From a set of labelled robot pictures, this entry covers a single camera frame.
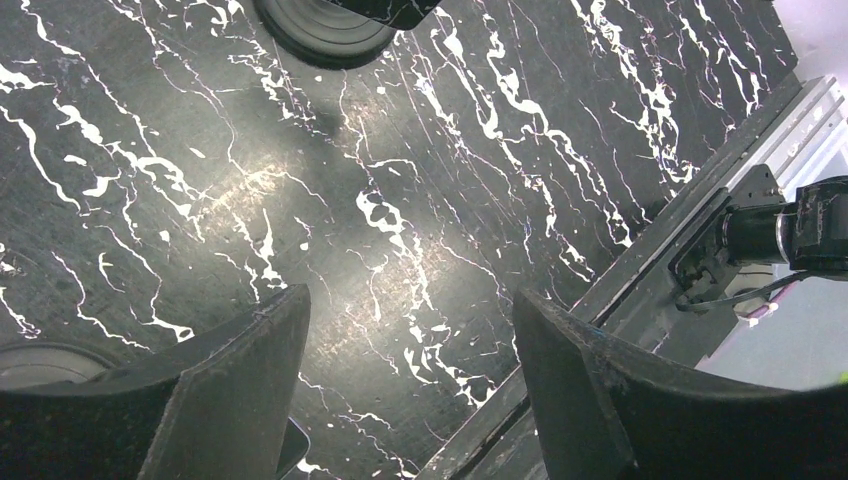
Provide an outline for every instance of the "circular base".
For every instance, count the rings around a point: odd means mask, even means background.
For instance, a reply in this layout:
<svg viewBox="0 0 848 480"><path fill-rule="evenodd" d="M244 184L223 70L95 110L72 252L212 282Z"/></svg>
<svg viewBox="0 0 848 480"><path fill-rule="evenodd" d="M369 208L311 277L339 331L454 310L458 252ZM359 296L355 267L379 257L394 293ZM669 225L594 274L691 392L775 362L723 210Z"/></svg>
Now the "circular base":
<svg viewBox="0 0 848 480"><path fill-rule="evenodd" d="M106 358L59 343L27 342L0 348L0 390L56 382L81 383L113 368Z"/></svg>
<svg viewBox="0 0 848 480"><path fill-rule="evenodd" d="M281 47L320 68L361 67L395 36L393 28L325 0L256 0L256 9Z"/></svg>

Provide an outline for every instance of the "marble surface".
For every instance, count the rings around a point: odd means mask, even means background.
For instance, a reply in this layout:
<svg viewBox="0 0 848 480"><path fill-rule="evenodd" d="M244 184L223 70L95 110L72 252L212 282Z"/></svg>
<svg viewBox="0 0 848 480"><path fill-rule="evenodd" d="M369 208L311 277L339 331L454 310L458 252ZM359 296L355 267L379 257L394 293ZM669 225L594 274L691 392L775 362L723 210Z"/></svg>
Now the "marble surface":
<svg viewBox="0 0 848 480"><path fill-rule="evenodd" d="M445 0L319 71L250 2L0 5L0 343L129 362L287 285L312 478L409 478L791 71L753 0Z"/></svg>

